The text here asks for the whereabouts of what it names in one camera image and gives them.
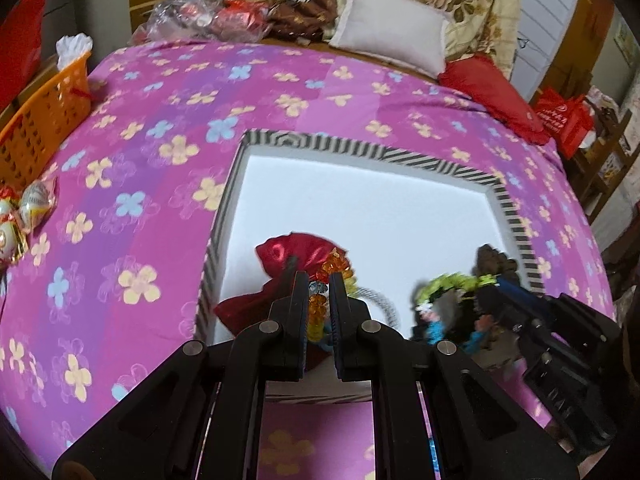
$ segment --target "bed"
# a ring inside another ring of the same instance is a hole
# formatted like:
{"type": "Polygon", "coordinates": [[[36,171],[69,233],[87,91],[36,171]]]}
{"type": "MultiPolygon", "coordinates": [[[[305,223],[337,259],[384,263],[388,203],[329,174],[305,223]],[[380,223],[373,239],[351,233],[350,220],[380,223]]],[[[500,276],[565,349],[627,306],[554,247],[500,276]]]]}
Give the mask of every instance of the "bed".
{"type": "MultiPolygon", "coordinates": [[[[553,142],[529,146],[460,92],[331,52],[263,44],[121,49],[90,81],[94,110],[46,171],[58,178],[58,206],[0,290],[0,404],[46,471],[191,338],[207,239],[250,128],[365,140],[496,176],[546,293],[613,313],[553,142]]],[[[521,374],[521,363],[495,372],[546,424],[521,374]]],[[[263,478],[372,478],[370,403],[264,411],[263,478]],[[335,431],[343,424],[354,431],[335,431]]]]}

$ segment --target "gray rope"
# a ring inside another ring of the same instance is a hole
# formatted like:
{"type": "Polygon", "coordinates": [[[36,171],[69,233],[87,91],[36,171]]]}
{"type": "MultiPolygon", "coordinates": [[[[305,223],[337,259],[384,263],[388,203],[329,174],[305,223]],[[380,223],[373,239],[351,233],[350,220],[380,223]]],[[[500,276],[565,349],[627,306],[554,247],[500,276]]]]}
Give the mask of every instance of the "gray rope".
{"type": "Polygon", "coordinates": [[[382,309],[382,312],[385,313],[385,323],[389,325],[394,330],[400,329],[400,321],[398,320],[398,311],[393,306],[385,296],[376,292],[375,290],[371,290],[370,288],[364,288],[359,286],[356,288],[356,298],[360,298],[361,300],[370,300],[373,301],[377,306],[382,309]]]}

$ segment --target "metal screw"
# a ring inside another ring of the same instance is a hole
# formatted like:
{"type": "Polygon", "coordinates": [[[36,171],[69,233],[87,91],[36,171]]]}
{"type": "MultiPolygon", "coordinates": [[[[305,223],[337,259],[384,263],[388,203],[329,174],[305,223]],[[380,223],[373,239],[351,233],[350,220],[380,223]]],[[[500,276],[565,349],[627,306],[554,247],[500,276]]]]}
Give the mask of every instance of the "metal screw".
{"type": "Polygon", "coordinates": [[[185,355],[193,356],[202,352],[203,348],[204,346],[200,341],[189,341],[182,346],[182,352],[184,352],[185,355]]]}
{"type": "Polygon", "coordinates": [[[455,343],[452,343],[451,341],[448,341],[446,339],[443,339],[442,341],[440,341],[436,345],[436,348],[441,354],[444,354],[444,355],[453,355],[456,353],[456,350],[458,349],[455,343]]]}
{"type": "Polygon", "coordinates": [[[360,325],[365,332],[369,332],[370,334],[375,334],[376,332],[380,332],[382,325],[373,319],[367,319],[363,321],[360,325]]]}
{"type": "Polygon", "coordinates": [[[260,332],[265,334],[273,334],[274,332],[277,332],[279,328],[280,325],[273,319],[268,319],[267,321],[260,323],[260,332]]]}

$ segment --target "wooden chair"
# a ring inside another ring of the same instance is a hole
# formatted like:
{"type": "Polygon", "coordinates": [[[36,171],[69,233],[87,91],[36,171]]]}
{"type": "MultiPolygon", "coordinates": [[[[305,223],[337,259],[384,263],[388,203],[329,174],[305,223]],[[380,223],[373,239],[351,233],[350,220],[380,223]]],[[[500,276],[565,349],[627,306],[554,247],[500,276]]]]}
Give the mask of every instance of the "wooden chair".
{"type": "Polygon", "coordinates": [[[602,208],[604,208],[613,192],[631,169],[638,155],[640,155],[640,145],[633,153],[628,154],[620,144],[620,140],[632,117],[631,110],[626,111],[620,122],[618,122],[614,114],[604,113],[596,107],[594,107],[594,110],[607,132],[606,141],[601,144],[599,140],[596,140],[588,154],[578,149],[571,160],[575,171],[572,171],[572,174],[567,174],[569,183],[574,189],[580,205],[587,213],[589,224],[592,224],[602,211],[602,208]],[[599,172],[612,153],[616,155],[620,162],[620,170],[613,177],[605,180],[599,172]]]}

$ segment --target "white pillow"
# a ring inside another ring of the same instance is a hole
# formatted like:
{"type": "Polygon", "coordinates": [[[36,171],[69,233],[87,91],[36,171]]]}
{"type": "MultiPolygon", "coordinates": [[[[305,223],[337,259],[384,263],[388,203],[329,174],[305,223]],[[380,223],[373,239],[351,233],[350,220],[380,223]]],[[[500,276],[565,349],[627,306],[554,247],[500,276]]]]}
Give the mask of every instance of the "white pillow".
{"type": "Polygon", "coordinates": [[[413,0],[347,0],[329,45],[437,78],[445,69],[448,24],[444,13],[413,0]]]}

